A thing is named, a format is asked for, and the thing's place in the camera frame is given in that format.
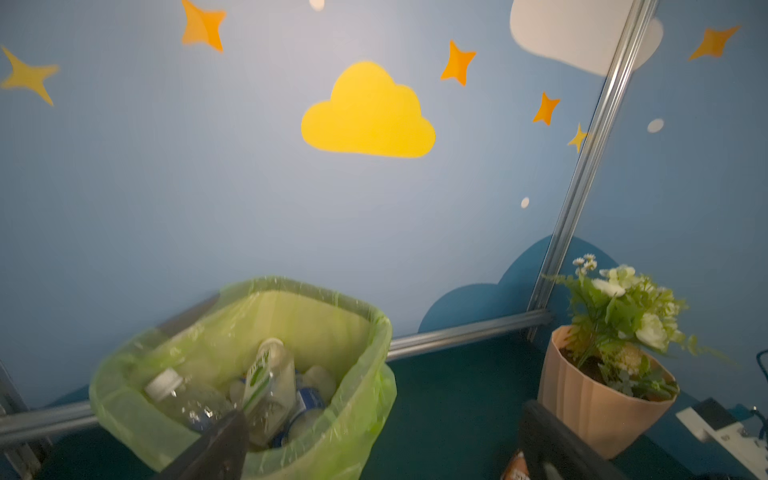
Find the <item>plastic bottle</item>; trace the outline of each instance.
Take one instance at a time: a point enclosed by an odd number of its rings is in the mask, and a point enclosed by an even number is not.
[[[279,339],[259,345],[256,362],[246,375],[243,410],[251,443],[266,447],[280,431],[296,403],[293,354]]]
[[[162,413],[196,432],[204,431],[233,408],[217,390],[185,383],[174,369],[165,369],[144,391]]]
[[[336,393],[336,379],[328,370],[322,366],[313,365],[301,374],[301,381],[306,386],[316,388],[326,405],[331,403],[333,394]]]
[[[323,416],[333,393],[336,380],[321,366],[312,366],[303,374],[296,374],[296,406],[290,413],[283,431],[277,434],[271,445],[282,447],[311,429]]]
[[[236,409],[243,409],[243,396],[245,395],[245,376],[239,376],[230,382],[230,402]]]

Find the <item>green plastic bag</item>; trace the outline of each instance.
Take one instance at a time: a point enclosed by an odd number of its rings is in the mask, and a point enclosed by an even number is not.
[[[173,336],[168,330],[132,339],[102,362],[91,381],[99,422],[144,463],[160,471],[199,438],[142,394],[151,378],[174,367],[224,390],[255,360],[261,340],[275,336],[293,352],[299,371],[320,365],[339,388],[310,431],[280,449],[249,452],[243,478],[360,476],[397,395],[395,376],[384,363],[392,325],[381,311],[273,276],[225,287],[198,321]]]

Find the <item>floor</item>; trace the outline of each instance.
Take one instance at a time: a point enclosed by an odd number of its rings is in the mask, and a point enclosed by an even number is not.
[[[520,405],[538,391],[543,354],[518,335],[390,363],[398,397],[363,480],[499,478],[517,448]],[[692,475],[645,437],[614,460],[632,480]],[[38,480],[138,480],[153,472],[103,429],[55,446]]]

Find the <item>bottle cap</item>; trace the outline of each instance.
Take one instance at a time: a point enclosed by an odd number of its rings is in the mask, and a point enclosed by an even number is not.
[[[277,345],[280,345],[280,346],[285,346],[285,345],[283,344],[283,341],[282,341],[281,339],[278,339],[278,338],[276,338],[276,337],[273,337],[273,336],[271,336],[271,337],[270,337],[270,338],[268,338],[268,339],[264,339],[264,340],[262,340],[262,342],[259,344],[259,350],[261,350],[261,349],[262,349],[262,348],[264,348],[265,346],[268,346],[268,345],[270,345],[271,343],[276,343]]]
[[[184,377],[179,375],[176,370],[168,368],[154,377],[154,380],[144,387],[144,391],[149,395],[149,398],[159,402],[179,388],[182,383],[184,383]]]

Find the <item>aluminum rail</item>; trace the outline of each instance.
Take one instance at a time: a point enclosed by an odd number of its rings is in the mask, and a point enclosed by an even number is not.
[[[387,362],[409,356],[436,352],[453,346],[478,342],[551,321],[546,310],[503,316],[435,332],[419,333],[394,339]],[[98,425],[90,402],[77,402],[51,409],[34,410],[0,417],[0,452],[15,445],[51,435],[75,432]]]
[[[608,135],[614,125],[616,113],[621,106],[624,92],[627,90],[627,84],[632,75],[632,65],[634,65],[643,36],[654,17],[658,3],[659,0],[635,0],[632,2],[613,61],[608,69],[603,91],[594,111],[592,123],[589,126],[587,140],[581,149],[574,176],[571,178],[571,185],[568,187],[558,222],[555,224],[544,263],[541,265],[541,272],[536,280],[528,310],[533,311],[547,307],[549,296],[554,287],[552,280],[547,277],[560,273],[568,246],[571,244],[571,238],[576,231],[576,224],[587,201],[587,194],[592,187],[594,175],[600,166],[600,160],[603,157]],[[531,328],[528,331],[528,340],[532,341],[535,334],[536,328]]]

